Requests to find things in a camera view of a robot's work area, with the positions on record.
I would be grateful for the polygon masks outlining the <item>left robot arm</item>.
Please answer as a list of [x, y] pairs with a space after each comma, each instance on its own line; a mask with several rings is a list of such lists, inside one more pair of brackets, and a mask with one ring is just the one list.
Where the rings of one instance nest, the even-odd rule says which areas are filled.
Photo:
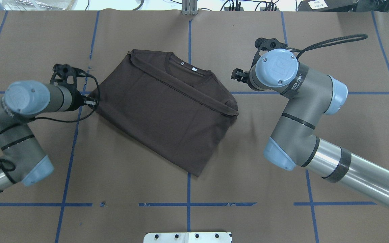
[[54, 167], [28, 123], [47, 112], [66, 112], [80, 106], [97, 106], [97, 99], [63, 85], [34, 80], [9, 85], [0, 99], [0, 193], [22, 182], [33, 185], [48, 177]]

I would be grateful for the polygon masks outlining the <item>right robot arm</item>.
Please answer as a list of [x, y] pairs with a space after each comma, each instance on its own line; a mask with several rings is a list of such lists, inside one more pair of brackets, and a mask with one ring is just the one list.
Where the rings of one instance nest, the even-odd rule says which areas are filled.
[[314, 134], [323, 115], [333, 115], [344, 105], [345, 84], [309, 68], [282, 48], [259, 56], [249, 71], [234, 69], [231, 78], [255, 91], [271, 89], [288, 99], [263, 151], [269, 162], [287, 171], [303, 167], [389, 209], [389, 170]]

